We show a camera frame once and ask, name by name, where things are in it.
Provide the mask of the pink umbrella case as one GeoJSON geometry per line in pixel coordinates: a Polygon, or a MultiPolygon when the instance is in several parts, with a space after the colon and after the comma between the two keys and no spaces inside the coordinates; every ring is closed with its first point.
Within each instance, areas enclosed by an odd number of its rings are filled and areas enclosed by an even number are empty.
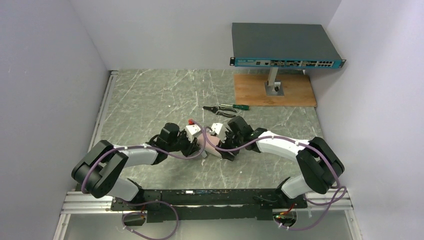
{"type": "Polygon", "coordinates": [[[222,154],[218,152],[213,146],[218,146],[220,143],[220,139],[215,136],[211,135],[209,132],[206,133],[206,137],[209,141],[207,141],[202,134],[197,136],[197,144],[202,147],[205,144],[204,150],[207,154],[211,154],[214,156],[217,156],[218,158],[222,158],[222,154]]]}

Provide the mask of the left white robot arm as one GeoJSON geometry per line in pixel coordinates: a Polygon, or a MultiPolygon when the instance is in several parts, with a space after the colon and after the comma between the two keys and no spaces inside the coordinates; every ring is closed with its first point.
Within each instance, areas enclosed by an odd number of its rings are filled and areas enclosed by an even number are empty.
{"type": "Polygon", "coordinates": [[[206,144],[200,138],[206,136],[196,123],[180,129],[169,122],[159,134],[141,145],[120,146],[100,140],[73,168],[71,177],[81,185],[83,193],[97,199],[111,196],[131,205],[141,204],[146,200],[144,189],[133,180],[122,179],[123,169],[158,165],[176,152],[182,154],[180,159],[196,158],[205,151],[206,144]]]}

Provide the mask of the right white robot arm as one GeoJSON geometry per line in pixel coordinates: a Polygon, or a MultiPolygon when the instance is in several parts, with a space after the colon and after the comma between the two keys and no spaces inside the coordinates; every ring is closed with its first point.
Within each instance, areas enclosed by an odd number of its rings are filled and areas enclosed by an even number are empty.
{"type": "Polygon", "coordinates": [[[232,118],[225,131],[224,142],[218,152],[235,156],[242,148],[257,153],[267,153],[292,160],[301,174],[284,180],[276,189],[284,200],[295,199],[315,192],[325,194],[340,182],[345,171],[342,161],[321,137],[311,140],[294,139],[275,134],[265,128],[253,129],[241,116],[232,118]]]}

